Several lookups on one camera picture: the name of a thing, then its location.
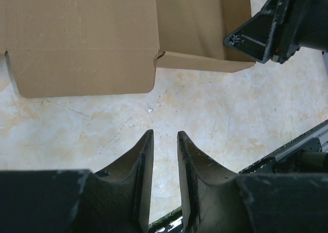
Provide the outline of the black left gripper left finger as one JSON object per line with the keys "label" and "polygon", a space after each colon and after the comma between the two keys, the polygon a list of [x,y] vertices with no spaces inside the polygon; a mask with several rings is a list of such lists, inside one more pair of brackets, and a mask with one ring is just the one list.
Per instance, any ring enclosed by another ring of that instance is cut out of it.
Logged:
{"label": "black left gripper left finger", "polygon": [[1,172],[1,232],[147,232],[154,133],[98,172]]}

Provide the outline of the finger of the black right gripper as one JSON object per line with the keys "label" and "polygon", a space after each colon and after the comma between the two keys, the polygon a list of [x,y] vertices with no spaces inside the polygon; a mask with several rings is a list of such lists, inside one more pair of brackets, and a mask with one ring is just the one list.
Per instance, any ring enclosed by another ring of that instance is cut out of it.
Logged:
{"label": "finger of the black right gripper", "polygon": [[223,43],[240,51],[259,63],[271,59],[271,46],[274,31],[274,15],[258,12],[254,17],[227,35]]}

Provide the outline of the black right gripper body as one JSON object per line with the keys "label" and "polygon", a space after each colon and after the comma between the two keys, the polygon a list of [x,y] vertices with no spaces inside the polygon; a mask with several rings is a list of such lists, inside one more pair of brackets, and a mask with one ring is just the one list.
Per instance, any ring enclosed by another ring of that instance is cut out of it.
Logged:
{"label": "black right gripper body", "polygon": [[327,0],[274,2],[271,60],[286,62],[301,47],[327,52]]}

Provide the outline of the brown cardboard box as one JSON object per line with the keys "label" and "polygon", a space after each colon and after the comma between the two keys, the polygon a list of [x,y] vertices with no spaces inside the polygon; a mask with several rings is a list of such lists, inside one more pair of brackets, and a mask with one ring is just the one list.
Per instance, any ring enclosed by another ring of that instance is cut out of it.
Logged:
{"label": "brown cardboard box", "polygon": [[1,54],[25,98],[147,93],[157,67],[252,67],[223,44],[250,18],[250,0],[1,0]]}

